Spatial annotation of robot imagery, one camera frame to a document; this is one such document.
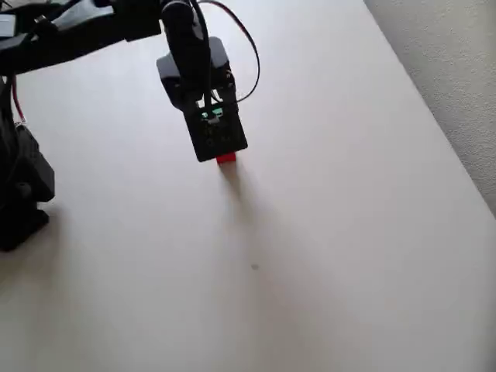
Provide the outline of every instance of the white table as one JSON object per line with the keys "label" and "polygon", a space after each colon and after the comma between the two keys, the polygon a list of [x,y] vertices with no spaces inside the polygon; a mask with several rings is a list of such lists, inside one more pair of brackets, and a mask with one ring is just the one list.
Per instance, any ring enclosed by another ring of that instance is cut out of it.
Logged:
{"label": "white table", "polygon": [[0,257],[0,369],[484,370],[496,224],[365,6],[228,3],[237,167],[197,163],[163,37],[20,78],[57,198]]}

